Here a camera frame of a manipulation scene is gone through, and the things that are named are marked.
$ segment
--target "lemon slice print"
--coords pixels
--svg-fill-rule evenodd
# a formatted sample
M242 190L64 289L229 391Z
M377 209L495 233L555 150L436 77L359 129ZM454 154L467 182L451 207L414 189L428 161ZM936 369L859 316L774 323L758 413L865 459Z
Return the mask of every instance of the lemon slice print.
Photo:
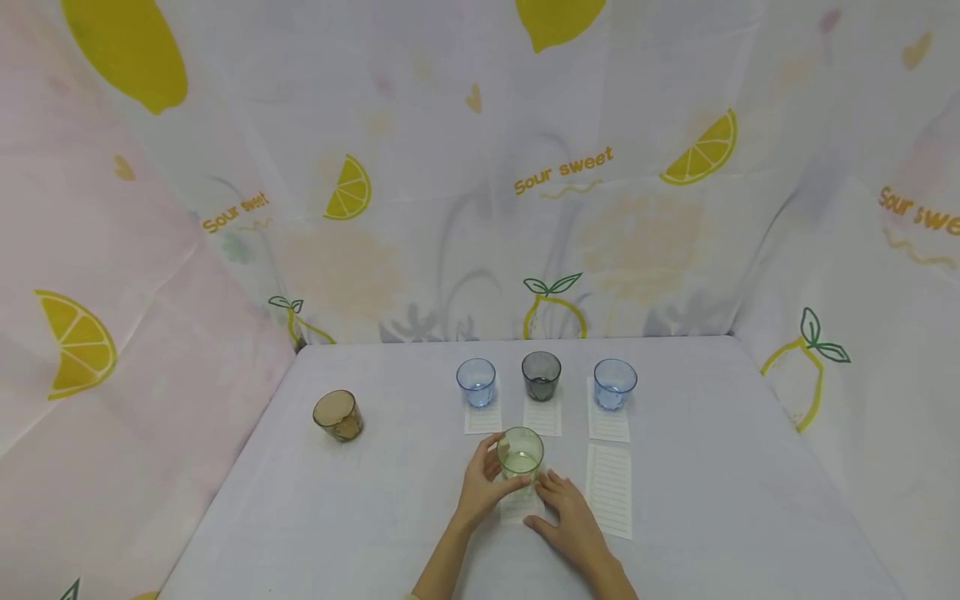
M523 285L527 286L527 289L534 293L534 302L530 305L530 309L527 310L527 314L523 318L524 340L531 339L530 335L533 332L534 324L536 322L535 314L537 312L537 308L542 302L557 304L558 306L562 306L573 313L573 316L577 318L577 323L580 324L580 337L587 337L587 320L584 318L584 313L580 312L580 309L577 308L576 304L561 298L549 297L551 294L560 294L570 289L570 287L576 283L577 279L579 279L581 275L583 275L583 273L561 277L560 279L557 279L556 283L550 287L547 287L545 283L535 277L528 277L523 280Z
M153 114L186 98L180 48L155 0L61 0L77 45L97 72Z
M736 113L731 108L660 173L660 178L671 185L695 183L726 164L735 146Z
M290 339L293 340L294 348L297 349L297 352L306 346L306 341L298 334L295 323L303 325L310 331L313 331L322 338L326 339L330 344L336 344L334 339L330 337L328 333L318 329L317 327L309 324L297 316L300 313L300 310L303 308L303 300L294 300L290 302L283 296L273 296L267 300L267 303L272 304L273 306L279 306L280 308L285 308L287 310L287 333L290 334Z
M587 30L606 0L516 0L534 52L567 43Z
M67 296L35 291L60 344L60 368L47 399L58 400L103 383L117 362L116 348L107 328Z
M367 209L370 204L370 178L360 161L347 155L340 171L337 189L326 206L327 219L346 221Z
M797 426L797 431L800 432L803 432L813 422L820 411L820 395L824 386L824 364L812 350L816 350L821 356L835 363L850 362L850 356L842 346L831 342L822 342L820 335L820 319L811 308L805 308L800 320L800 337L778 348L760 368L760 374L766 375L771 368L775 368L776 365L786 360L793 350L799 350L801 356L816 368L816 381L813 384L813 393L809 400L801 400L798 404L789 398L779 398L781 402L784 402L787 414L793 424Z

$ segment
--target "text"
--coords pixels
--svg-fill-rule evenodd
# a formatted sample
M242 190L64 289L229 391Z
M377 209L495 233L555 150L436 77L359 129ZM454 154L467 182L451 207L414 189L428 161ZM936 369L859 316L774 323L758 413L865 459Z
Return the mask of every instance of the text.
M574 173L580 173L581 171L595 169L600 165L610 162L613 160L613 148L607 146L607 149L600 153L597 156L588 156L580 160L573 160L571 162L565 162L557 167L557 170L560 172L561 177L566 177ZM550 181L550 174L553 173L553 169L543 169L538 174L533 177L528 177L525 180L517 180L514 183L514 190L519 196L528 189L534 187L535 185L540 185L546 181Z
M249 200L240 203L240 207L244 209L244 212L250 212L251 210L256 210L260 206L265 206L269 203L270 201L267 200L266 195L264 195L263 192L260 192L253 198L250 198ZM217 215L216 217L214 217L213 219L207 219L206 221L201 223L201 225L203 225L204 229L206 229L208 232L216 233L218 229L220 229L221 227L223 227L224 225L226 225L227 223L235 219L238 213L239 213L239 210L237 209L235 204L230 208L228 208L227 210L225 210L224 212Z
M877 203L898 215L905 215L906 211L916 204L912 200L894 194L893 188L889 185L880 190ZM953 216L926 206L917 206L913 223L934 231L943 229L950 235L960 235L960 216Z

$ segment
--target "white card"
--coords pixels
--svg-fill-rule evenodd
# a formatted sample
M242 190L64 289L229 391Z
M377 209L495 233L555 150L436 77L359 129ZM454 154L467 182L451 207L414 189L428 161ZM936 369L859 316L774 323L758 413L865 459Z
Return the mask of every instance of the white card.
M498 433L503 431L503 420L500 418L500 390L493 391L493 400L483 408L473 408L466 400L464 402L464 433Z
M627 407L617 411L605 411L593 399L593 377L587 379L587 415L591 440L630 443L630 424L627 422Z
M544 516L543 500L534 492L532 485L517 490L500 500L500 523L516 525L528 515Z
M553 396L546 402L537 402L531 400L529 396L524 397L523 402L523 426L533 429L539 435L552 436L559 438L563 418L560 412L560 397Z
M630 451L590 444L587 450L587 504L600 529L634 538L634 489Z

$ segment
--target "clear blue cup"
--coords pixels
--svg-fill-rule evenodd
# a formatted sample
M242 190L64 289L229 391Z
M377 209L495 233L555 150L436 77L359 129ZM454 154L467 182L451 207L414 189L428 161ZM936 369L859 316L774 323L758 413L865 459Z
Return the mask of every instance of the clear blue cup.
M474 408L483 408L493 402L493 381L496 369L489 360L471 358L457 370L457 383L464 400Z
M622 360L607 358L593 369L593 399L604 410L619 410L635 387L636 371Z

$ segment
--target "plastic cup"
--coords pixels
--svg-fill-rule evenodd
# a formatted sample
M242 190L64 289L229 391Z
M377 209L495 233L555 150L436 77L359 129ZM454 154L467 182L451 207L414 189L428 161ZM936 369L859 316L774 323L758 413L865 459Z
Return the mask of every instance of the plastic cup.
M636 371L622 360L607 358L593 370L593 399L604 410L619 410L634 387Z
M347 390L330 392L313 408L313 421L337 442L349 442L363 431L356 398Z
M483 408L493 401L496 369L489 360L471 358L457 369L457 383L464 400L474 408Z
M527 475L533 482L543 464L543 440L533 429L512 427L496 443L496 458L508 479Z
M520 365L527 395L538 402L553 397L560 382L560 359L550 352L531 352Z

